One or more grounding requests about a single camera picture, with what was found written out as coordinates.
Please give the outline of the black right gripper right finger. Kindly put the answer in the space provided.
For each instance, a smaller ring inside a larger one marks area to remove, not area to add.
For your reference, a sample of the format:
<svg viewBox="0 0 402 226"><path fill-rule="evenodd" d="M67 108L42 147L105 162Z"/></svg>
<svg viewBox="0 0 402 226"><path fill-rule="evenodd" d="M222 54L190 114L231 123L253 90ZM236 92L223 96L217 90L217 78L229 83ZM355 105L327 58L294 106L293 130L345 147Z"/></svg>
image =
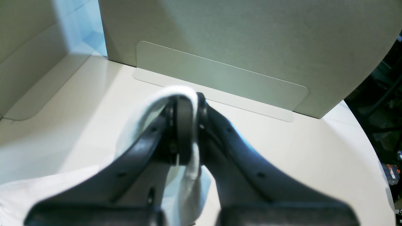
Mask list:
<svg viewBox="0 0 402 226"><path fill-rule="evenodd" d="M218 226L359 226L353 209L284 173L198 96L200 159L215 179Z"/></svg>

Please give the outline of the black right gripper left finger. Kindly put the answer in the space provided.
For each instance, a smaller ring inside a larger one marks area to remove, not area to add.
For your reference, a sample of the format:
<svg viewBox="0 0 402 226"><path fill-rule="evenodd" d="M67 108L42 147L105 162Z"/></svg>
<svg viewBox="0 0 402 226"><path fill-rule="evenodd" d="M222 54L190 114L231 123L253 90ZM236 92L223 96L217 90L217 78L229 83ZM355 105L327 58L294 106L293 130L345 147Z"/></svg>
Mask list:
<svg viewBox="0 0 402 226"><path fill-rule="evenodd" d="M84 182L35 204L25 226L163 226L161 209L171 166L195 170L190 97L167 105L113 163Z"/></svg>

